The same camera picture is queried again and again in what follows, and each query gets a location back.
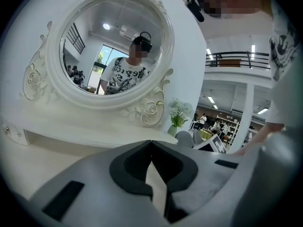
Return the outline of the oval white framed mirror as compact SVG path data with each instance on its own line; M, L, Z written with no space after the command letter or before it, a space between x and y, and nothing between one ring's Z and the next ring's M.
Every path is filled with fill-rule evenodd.
M161 0L78 0L47 29L24 73L26 100L63 98L144 127L160 122L174 48Z

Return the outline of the green vase with white flowers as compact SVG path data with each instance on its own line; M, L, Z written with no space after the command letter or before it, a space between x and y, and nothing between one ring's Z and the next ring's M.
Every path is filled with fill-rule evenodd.
M193 107L190 103L182 102L177 98L173 98L169 103L169 116L171 126L168 130L168 134L175 137L177 134L177 129L182 128L185 122L193 119Z

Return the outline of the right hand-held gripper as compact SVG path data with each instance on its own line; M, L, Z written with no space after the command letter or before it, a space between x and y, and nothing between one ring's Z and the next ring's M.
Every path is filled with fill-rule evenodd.
M193 149L223 154L227 153L227 150L218 135L214 135L203 143L196 145Z

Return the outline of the grey upholstered chair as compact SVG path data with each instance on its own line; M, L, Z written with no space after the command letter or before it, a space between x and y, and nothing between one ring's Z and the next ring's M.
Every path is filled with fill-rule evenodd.
M186 147L186 148L193 148L194 141L192 136L187 131L180 131L176 134L175 138L178 140L177 145Z
M200 144L203 142L203 139L201 138L199 130L197 130L197 129L193 130L193 141L195 144Z

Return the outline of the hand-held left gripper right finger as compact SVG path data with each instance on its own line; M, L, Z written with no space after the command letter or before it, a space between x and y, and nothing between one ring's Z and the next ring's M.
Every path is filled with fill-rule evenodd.
M152 160L167 186L166 217L152 223L234 223L247 188L241 157L151 142Z

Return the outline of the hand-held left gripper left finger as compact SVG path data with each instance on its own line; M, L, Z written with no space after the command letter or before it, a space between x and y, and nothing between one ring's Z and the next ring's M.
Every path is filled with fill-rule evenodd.
M51 227L168 227L146 184L151 142L89 155L42 185L30 198Z

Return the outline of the white ornate desk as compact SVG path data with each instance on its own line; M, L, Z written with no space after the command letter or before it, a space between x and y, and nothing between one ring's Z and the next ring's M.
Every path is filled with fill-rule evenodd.
M47 34L48 22L58 22L77 1L29 0L8 27L0 47L0 170L12 190L25 198L91 153L145 139L172 141L162 128L168 116L165 87L172 73L165 78L163 87L162 119L152 127L117 115L110 118L103 110L89 111L63 98L40 103L23 97L24 73L41 47L41 36ZM161 1L172 23L168 3L174 0ZM3 122L24 129L28 146L6 136Z

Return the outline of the person's right forearm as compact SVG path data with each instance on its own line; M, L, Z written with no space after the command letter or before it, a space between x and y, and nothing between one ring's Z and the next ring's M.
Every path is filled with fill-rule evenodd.
M244 155L248 149L262 143L270 134L279 132L283 128L283 124L269 122L265 123L265 125L257 132L257 134L249 141L249 143L234 152L233 155Z

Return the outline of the black balcony railing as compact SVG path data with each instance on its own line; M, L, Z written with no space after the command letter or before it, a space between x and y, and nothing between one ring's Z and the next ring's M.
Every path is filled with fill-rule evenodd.
M255 59L251 59L251 52L218 52L212 54L214 60L211 61L206 55L205 65L207 67L235 67L268 70L268 53L255 52Z

